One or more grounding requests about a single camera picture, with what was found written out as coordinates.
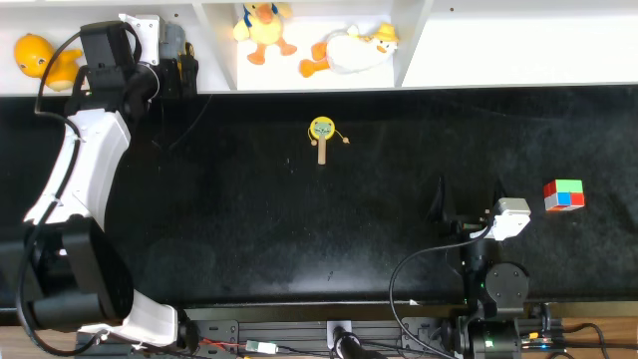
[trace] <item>black tabletop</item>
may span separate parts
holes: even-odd
[[[503,243],[530,272],[530,300],[637,299],[637,90],[213,96],[172,151],[207,96],[164,103],[163,118],[155,102],[118,168],[106,233],[137,289],[163,303],[386,300],[404,256],[445,243],[426,221],[439,175],[467,214],[490,207],[500,179],[532,211]],[[64,99],[47,101],[59,110]],[[61,142],[62,128],[32,106],[0,100],[2,225],[33,204]],[[323,167],[307,137],[318,116],[351,143],[328,141]],[[586,208],[545,212],[554,179],[582,180]],[[463,300],[443,252],[408,265],[397,291]]]

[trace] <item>rubik's cube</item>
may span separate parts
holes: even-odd
[[[585,194],[580,179],[557,179],[545,185],[545,209],[548,211],[575,210],[585,206]]]

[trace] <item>stuffed duck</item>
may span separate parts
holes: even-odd
[[[244,3],[244,16],[235,26],[232,34],[237,41],[250,38],[257,44],[257,51],[248,55],[248,61],[255,65],[266,62],[266,48],[276,44],[281,55],[290,56],[297,52],[297,47],[286,43],[283,39],[284,18],[292,16],[290,6],[285,3]]]
[[[20,71],[32,78],[41,79],[53,57],[55,50],[49,42],[38,35],[27,34],[21,37],[13,50]],[[53,91],[68,90],[78,75],[76,60],[82,57],[82,50],[63,51],[49,71],[45,84]]]
[[[299,71],[305,78],[328,69],[338,74],[365,71],[391,58],[398,43],[395,28],[390,24],[382,24],[371,37],[359,35],[359,29],[353,25],[347,32],[335,32],[325,42],[315,44],[312,47],[314,62],[301,61]]]

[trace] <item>duck beak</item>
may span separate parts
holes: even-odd
[[[264,24],[270,24],[272,22],[272,17],[274,16],[270,3],[259,6],[257,8],[256,14],[259,21]]]

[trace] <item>cable connector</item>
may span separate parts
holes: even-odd
[[[263,354],[277,354],[277,344],[264,343],[254,340],[246,341],[246,351],[263,353]]]

